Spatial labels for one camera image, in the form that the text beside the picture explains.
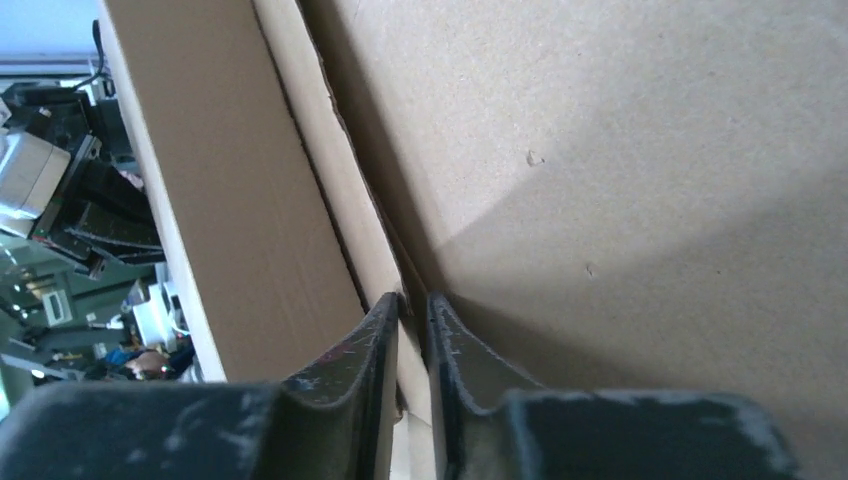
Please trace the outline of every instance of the cardboard box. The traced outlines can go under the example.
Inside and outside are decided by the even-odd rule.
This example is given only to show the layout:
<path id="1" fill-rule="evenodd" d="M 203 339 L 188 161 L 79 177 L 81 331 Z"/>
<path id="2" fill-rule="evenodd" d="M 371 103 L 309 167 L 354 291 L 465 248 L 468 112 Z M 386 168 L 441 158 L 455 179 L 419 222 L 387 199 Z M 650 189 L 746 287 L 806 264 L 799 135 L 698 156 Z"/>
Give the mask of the cardboard box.
<path id="1" fill-rule="evenodd" d="M 416 313 L 448 290 L 552 386 L 747 395 L 810 476 L 845 471 L 848 22 L 827 2 L 327 0 L 301 15 L 257 0 L 257 19 L 246 0 L 105 1 L 167 253 L 220 378 L 291 373 L 357 321 L 357 286 L 367 303 L 401 271 Z M 243 156 L 262 172 L 227 163 Z M 206 206 L 234 228 L 215 236 Z M 279 298 L 221 278 L 246 236 L 237 278 Z M 334 302 L 298 303 L 318 284 Z M 251 328 L 232 323 L 232 292 Z"/>
<path id="2" fill-rule="evenodd" d="M 106 1 L 104 46 L 206 378 L 279 380 L 357 325 L 363 302 L 252 4 L 199 7 Z M 340 176 L 328 199 L 348 255 L 368 255 L 357 280 L 373 301 L 400 279 L 342 154 L 313 158 L 335 161 L 316 168 Z"/>

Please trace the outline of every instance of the black cable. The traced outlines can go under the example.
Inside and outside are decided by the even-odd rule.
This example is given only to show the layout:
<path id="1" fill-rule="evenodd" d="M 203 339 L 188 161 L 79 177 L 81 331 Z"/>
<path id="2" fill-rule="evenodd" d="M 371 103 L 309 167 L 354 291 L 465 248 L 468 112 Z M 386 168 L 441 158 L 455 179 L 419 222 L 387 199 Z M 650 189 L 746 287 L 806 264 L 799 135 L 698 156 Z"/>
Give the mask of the black cable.
<path id="1" fill-rule="evenodd" d="M 92 76 L 74 85 L 74 90 L 79 90 L 86 85 L 90 85 L 94 83 L 95 80 L 103 76 L 103 68 L 106 65 L 106 58 L 103 54 L 103 42 L 100 40 L 100 22 L 98 20 L 91 22 L 91 36 L 94 38 L 94 46 L 97 48 L 97 70 Z"/>

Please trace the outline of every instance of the cable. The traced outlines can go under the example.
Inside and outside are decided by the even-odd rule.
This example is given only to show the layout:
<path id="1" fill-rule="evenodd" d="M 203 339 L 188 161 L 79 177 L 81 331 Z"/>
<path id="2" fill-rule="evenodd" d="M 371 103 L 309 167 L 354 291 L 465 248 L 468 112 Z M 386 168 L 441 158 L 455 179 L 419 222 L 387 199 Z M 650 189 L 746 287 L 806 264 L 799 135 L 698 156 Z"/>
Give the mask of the cable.
<path id="1" fill-rule="evenodd" d="M 94 38 L 94 46 L 97 48 L 97 70 L 94 74 L 73 86 L 74 90 L 94 83 L 103 76 L 103 68 L 106 66 L 106 56 L 103 54 L 103 42 L 100 40 L 100 21 L 91 22 L 91 36 Z"/>
<path id="2" fill-rule="evenodd" d="M 189 332 L 188 330 L 183 330 L 182 328 L 177 326 L 177 319 L 174 318 L 174 315 L 171 315 L 170 313 L 168 314 L 168 322 L 170 322 L 171 328 L 176 330 L 178 333 L 181 333 L 185 337 L 191 336 L 191 332 Z"/>

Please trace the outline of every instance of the black machine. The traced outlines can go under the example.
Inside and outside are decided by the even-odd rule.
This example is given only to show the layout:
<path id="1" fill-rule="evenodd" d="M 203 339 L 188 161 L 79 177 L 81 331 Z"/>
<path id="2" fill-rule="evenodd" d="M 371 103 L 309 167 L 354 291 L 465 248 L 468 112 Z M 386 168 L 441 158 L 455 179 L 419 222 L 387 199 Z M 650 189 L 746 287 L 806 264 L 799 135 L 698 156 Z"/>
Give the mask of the black machine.
<path id="1" fill-rule="evenodd" d="M 164 261 L 117 100 L 92 105 L 77 87 L 14 84 L 0 164 L 3 229 L 32 239 L 98 278 L 108 261 Z"/>
<path id="2" fill-rule="evenodd" d="M 387 479 L 398 301 L 384 295 L 279 383 L 39 387 L 0 425 L 0 477 Z M 546 389 L 471 334 L 440 294 L 430 296 L 428 337 L 440 479 L 801 478 L 769 415 L 743 398 Z"/>

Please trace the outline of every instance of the small dent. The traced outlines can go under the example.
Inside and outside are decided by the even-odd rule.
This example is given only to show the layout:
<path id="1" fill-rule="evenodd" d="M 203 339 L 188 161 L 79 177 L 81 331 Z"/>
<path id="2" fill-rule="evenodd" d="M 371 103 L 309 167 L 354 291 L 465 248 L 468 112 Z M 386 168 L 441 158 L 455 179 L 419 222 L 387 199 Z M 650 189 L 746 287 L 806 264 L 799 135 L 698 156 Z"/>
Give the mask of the small dent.
<path id="1" fill-rule="evenodd" d="M 533 150 L 527 151 L 527 165 L 531 167 L 536 167 L 545 163 L 545 159 L 542 158 L 538 153 Z"/>
<path id="2" fill-rule="evenodd" d="M 598 276 L 598 265 L 594 262 L 586 264 L 586 275 L 594 280 Z"/>

